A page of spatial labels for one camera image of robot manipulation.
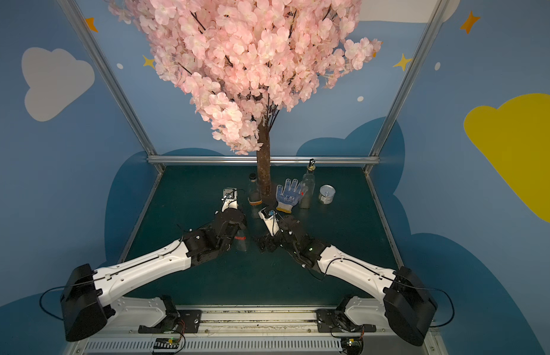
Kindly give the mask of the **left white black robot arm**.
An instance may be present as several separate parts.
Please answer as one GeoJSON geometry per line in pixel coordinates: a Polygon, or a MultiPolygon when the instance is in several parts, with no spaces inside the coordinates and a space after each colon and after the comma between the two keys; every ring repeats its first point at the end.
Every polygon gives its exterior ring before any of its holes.
{"type": "Polygon", "coordinates": [[[88,263],[78,266],[60,298],[66,341],[84,340],[103,329],[117,314],[111,304],[123,295],[229,251],[237,233],[246,227],[245,214],[228,208],[215,214],[209,224],[152,253],[96,270],[88,263]]]}

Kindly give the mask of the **clear bottle with cork stopper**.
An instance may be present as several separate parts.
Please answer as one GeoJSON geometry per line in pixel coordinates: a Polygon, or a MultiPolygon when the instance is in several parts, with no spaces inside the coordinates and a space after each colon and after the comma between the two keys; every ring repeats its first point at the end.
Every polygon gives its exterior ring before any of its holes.
{"type": "Polygon", "coordinates": [[[238,223],[235,226],[236,233],[233,236],[234,247],[241,252],[248,251],[248,227],[246,222],[238,223]]]}

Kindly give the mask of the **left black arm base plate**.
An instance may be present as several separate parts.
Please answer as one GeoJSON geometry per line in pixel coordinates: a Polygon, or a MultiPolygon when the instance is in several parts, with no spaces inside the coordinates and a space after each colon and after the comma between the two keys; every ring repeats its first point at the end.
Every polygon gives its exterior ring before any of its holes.
{"type": "Polygon", "coordinates": [[[167,313],[165,318],[157,325],[148,327],[140,325],[139,334],[166,334],[182,333],[196,334],[199,331],[199,325],[202,317],[201,310],[179,310],[173,313],[167,313]]]}

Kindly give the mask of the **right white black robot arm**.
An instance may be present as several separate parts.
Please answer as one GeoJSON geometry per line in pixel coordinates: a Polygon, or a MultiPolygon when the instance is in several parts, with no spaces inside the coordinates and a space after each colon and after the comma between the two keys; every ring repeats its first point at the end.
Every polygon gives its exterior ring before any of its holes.
{"type": "Polygon", "coordinates": [[[311,237],[299,220],[288,215],[260,218],[267,235],[259,239],[261,250],[285,250],[302,268],[324,277],[338,278],[369,294],[373,300],[351,297],[338,313],[358,327],[387,326],[413,346],[422,346],[438,304],[421,279],[409,268],[376,266],[311,237]]]}

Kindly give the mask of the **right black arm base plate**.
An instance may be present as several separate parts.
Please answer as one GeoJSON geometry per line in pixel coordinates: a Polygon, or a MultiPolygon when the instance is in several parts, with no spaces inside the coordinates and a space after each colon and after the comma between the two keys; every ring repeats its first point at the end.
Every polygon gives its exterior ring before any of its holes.
{"type": "Polygon", "coordinates": [[[316,325],[319,333],[375,333],[375,325],[356,325],[348,319],[343,311],[337,309],[317,309],[316,325]]]}

